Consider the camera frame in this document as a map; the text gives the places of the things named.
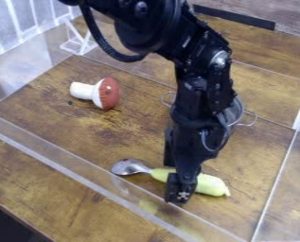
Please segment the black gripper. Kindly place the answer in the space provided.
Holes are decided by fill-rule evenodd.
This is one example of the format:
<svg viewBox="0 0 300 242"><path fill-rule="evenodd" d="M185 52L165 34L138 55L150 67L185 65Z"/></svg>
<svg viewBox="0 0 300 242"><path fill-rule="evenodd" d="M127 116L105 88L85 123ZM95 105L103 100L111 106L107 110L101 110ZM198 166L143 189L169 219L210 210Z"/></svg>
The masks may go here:
<svg viewBox="0 0 300 242"><path fill-rule="evenodd" d="M192 120L185 115L172 115L173 127L165 130L164 166L174 167L178 174L200 174L201 163L214 159L224 148L230 127L220 112L208 119ZM176 172L168 175L165 201L186 204L197 188L197 179L182 183Z"/></svg>

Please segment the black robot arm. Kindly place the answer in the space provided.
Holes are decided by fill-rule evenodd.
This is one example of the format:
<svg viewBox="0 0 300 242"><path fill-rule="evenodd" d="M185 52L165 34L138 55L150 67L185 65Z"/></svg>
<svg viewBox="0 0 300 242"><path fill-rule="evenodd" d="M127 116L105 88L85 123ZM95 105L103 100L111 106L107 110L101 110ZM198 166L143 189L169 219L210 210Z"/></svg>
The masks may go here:
<svg viewBox="0 0 300 242"><path fill-rule="evenodd" d="M165 131L165 201L184 204L201 164L218 156L242 115L230 78L229 42L197 19L186 0L59 0L81 9L91 36L117 61L154 53L174 64L173 125Z"/></svg>

